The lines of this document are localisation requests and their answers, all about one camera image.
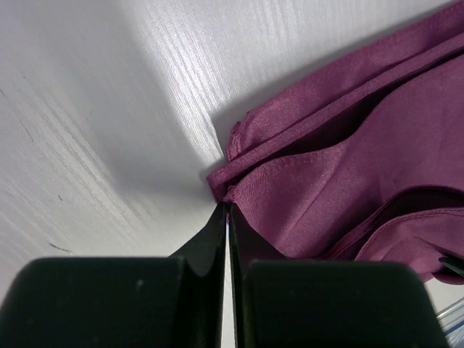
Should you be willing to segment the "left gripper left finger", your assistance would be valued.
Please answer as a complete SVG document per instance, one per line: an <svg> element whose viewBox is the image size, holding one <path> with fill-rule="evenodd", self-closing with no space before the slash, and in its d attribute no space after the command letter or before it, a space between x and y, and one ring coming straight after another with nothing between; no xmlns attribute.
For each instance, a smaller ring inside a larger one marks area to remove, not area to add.
<svg viewBox="0 0 464 348"><path fill-rule="evenodd" d="M169 257L46 257L1 305L3 347L219 347L225 207Z"/></svg>

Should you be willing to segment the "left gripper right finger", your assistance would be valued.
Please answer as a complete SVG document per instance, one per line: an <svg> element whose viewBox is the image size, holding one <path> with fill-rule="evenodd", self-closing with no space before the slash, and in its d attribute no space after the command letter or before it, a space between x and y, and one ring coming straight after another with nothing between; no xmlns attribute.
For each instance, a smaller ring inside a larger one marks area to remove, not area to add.
<svg viewBox="0 0 464 348"><path fill-rule="evenodd" d="M421 280L391 262L291 260L229 212L237 347L446 347Z"/></svg>

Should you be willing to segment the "purple cloth napkin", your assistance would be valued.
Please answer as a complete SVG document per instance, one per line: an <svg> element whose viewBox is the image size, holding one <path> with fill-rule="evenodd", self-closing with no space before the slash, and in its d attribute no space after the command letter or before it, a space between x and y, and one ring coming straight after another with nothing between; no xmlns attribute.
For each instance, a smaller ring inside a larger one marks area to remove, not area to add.
<svg viewBox="0 0 464 348"><path fill-rule="evenodd" d="M442 258L463 258L463 3L248 112L226 152L213 195L281 254L462 284Z"/></svg>

